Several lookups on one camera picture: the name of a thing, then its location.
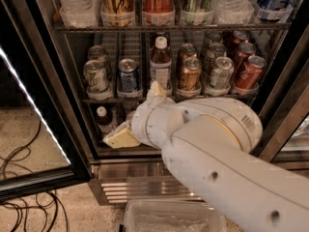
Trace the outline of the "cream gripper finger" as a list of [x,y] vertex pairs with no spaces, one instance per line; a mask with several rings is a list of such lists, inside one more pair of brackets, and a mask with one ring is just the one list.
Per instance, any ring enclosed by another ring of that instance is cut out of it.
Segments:
[[161,87],[161,85],[157,82],[154,81],[151,84],[150,90],[147,93],[147,97],[154,97],[154,96],[166,96],[165,90]]
[[113,149],[136,147],[141,144],[132,133],[128,121],[122,122],[114,131],[108,133],[103,142]]

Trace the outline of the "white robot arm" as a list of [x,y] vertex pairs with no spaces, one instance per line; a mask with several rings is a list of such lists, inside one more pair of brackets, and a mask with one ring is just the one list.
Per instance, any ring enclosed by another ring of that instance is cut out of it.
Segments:
[[245,232],[309,232],[309,179],[251,156],[262,134],[259,117],[241,101],[175,102],[153,84],[131,120],[103,140],[160,150],[179,182]]

